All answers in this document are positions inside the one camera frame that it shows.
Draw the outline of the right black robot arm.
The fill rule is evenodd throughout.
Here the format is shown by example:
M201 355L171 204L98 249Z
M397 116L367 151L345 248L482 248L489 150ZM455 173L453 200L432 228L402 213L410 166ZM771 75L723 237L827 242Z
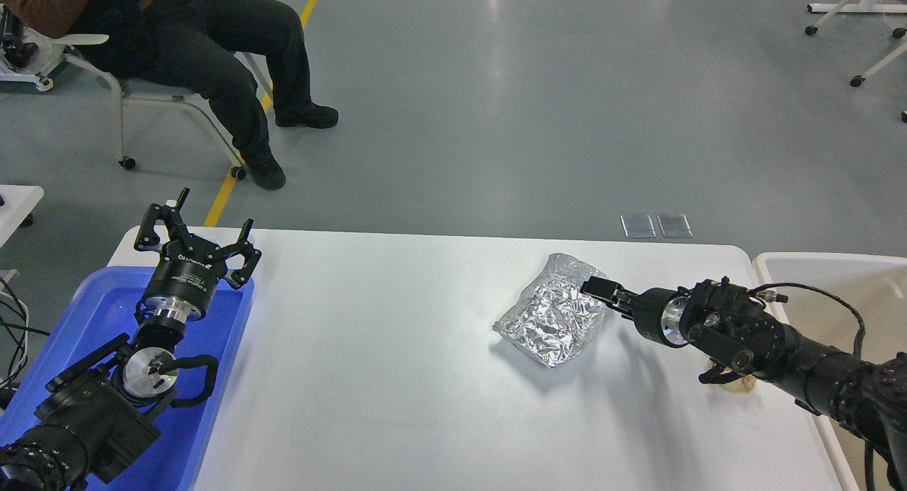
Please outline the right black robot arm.
M752 376L790 394L804 410L826 416L864 440L865 458L878 453L892 488L905 488L906 363L898 353L884 363L863 361L814 342L767 312L785 303L775 284L746 288L706 279L692 288L651 288L641 294L592 277L581 293L634 323L645 339L670 348L690 345L714 367L699 380L725 384Z

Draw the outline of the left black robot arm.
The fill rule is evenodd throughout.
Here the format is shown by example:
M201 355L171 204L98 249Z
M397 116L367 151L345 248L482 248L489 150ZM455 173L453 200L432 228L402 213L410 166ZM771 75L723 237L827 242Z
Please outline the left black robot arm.
M37 424L2 446L4 490L84 490L90 475L110 482L160 436L167 408L197 407L213 395L217 356L177 356L191 321L202 320L217 285L249 284L261 252L250 242L253 219L236 242L221 246L188 230L181 208L153 203L134 249L159 262L134 308L138 327L59 372L35 410Z

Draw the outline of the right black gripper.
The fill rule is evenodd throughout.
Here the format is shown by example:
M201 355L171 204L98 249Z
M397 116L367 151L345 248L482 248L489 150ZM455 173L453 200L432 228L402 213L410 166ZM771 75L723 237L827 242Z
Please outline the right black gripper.
M680 327L689 301L685 292L649 288L637 294L610 279L589 277L581 285L580 293L596 298L610 310L632 320L645 339L670 348L683 348L689 343Z

